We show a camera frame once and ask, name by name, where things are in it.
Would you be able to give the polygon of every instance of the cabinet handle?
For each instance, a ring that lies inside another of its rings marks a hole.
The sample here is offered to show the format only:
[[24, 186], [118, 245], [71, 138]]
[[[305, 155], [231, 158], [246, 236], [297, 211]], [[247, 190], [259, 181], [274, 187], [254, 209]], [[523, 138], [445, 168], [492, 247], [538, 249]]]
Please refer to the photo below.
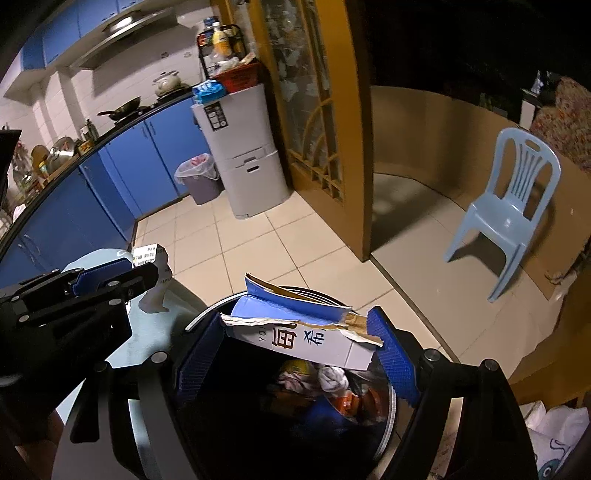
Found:
[[41, 255], [41, 250], [39, 249], [39, 247], [35, 243], [35, 240], [33, 240], [30, 236], [28, 236], [27, 233], [25, 233], [24, 237], [27, 238], [27, 239], [29, 239], [30, 242], [33, 244], [33, 246], [37, 249], [37, 255]]
[[31, 259], [31, 262], [33, 263], [33, 265], [37, 265], [37, 263], [35, 262], [35, 257], [33, 255], [31, 255], [31, 252], [29, 250], [27, 250], [23, 244], [17, 244], [17, 247], [22, 248], [25, 251], [25, 253], [27, 253], [27, 255]]

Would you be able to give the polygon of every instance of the frying pan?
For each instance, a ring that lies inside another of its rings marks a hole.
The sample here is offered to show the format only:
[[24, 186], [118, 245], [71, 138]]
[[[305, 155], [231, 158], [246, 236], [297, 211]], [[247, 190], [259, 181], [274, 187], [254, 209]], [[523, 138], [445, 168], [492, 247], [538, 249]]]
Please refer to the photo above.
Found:
[[130, 113], [135, 112], [138, 109], [141, 100], [142, 97], [136, 97], [133, 100], [127, 102], [126, 104], [120, 106], [117, 110], [99, 112], [97, 113], [97, 115], [109, 115], [109, 118], [116, 122], [117, 120], [125, 118]]

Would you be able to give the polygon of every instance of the metal screw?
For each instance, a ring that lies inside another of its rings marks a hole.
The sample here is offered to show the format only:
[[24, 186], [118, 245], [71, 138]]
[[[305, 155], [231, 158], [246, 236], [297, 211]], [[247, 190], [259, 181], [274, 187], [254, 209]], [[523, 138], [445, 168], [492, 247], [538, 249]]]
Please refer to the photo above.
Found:
[[155, 364], [161, 364], [168, 358], [168, 355], [164, 352], [156, 352], [150, 358]]
[[492, 358], [487, 358], [486, 360], [484, 360], [484, 366], [491, 372], [494, 372], [499, 369], [499, 364]]
[[437, 362], [441, 359], [441, 353], [438, 350], [435, 350], [434, 348], [427, 348], [423, 355], [430, 362]]

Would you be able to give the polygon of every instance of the light blue plastic chair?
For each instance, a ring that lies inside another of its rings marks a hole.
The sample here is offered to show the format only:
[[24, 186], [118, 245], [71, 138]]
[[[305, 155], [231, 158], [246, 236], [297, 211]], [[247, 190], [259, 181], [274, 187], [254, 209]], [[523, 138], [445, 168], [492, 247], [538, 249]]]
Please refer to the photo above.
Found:
[[[499, 180], [505, 144], [509, 140], [515, 142], [515, 168], [507, 192], [500, 199], [495, 195], [495, 187]], [[536, 145], [538, 150], [527, 145], [526, 140]], [[535, 178], [546, 163], [552, 165], [552, 175], [534, 216], [528, 220], [524, 217], [523, 210], [530, 198]], [[449, 262], [460, 247], [464, 236], [472, 229], [484, 233], [497, 244], [505, 253], [506, 262], [488, 301], [495, 301], [515, 274], [559, 179], [560, 163], [548, 145], [519, 128], [511, 127], [501, 130], [496, 138], [495, 158], [486, 190], [468, 207], [462, 224], [443, 257], [445, 262]]]

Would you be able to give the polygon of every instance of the countertop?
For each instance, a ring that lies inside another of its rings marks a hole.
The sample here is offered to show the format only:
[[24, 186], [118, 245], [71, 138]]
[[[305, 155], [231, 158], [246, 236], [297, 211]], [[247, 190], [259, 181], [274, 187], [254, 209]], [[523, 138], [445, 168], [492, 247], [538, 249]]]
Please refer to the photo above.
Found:
[[83, 164], [90, 156], [94, 155], [98, 152], [101, 148], [103, 148], [107, 143], [112, 141], [118, 135], [121, 135], [123, 132], [129, 130], [133, 126], [137, 125], [140, 122], [143, 122], [147, 118], [161, 112], [165, 108], [169, 106], [175, 105], [187, 98], [191, 98], [193, 96], [192, 92], [187, 92], [184, 95], [178, 96], [169, 102], [163, 103], [162, 105], [158, 105], [157, 107], [151, 109], [150, 111], [144, 113], [143, 115], [139, 116], [137, 119], [129, 122], [128, 124], [122, 126], [118, 129], [113, 129], [113, 131], [107, 132], [105, 135], [101, 136], [99, 142], [88, 152], [78, 158], [76, 161], [72, 162], [68, 167], [61, 173], [60, 176], [55, 178], [53, 181], [49, 182], [47, 187], [43, 189], [43, 191], [37, 195], [31, 203], [25, 208], [22, 213], [18, 216], [15, 222], [11, 225], [8, 229], [8, 232], [4, 234], [4, 236], [0, 239], [0, 260], [3, 259], [4, 255], [6, 254], [8, 248], [16, 238], [16, 236], [20, 233], [22, 227], [27, 223], [31, 215], [37, 210], [39, 205], [42, 204], [43, 201], [51, 194], [51, 192], [64, 180], [69, 174], [71, 174], [75, 169], [77, 169], [81, 164]]

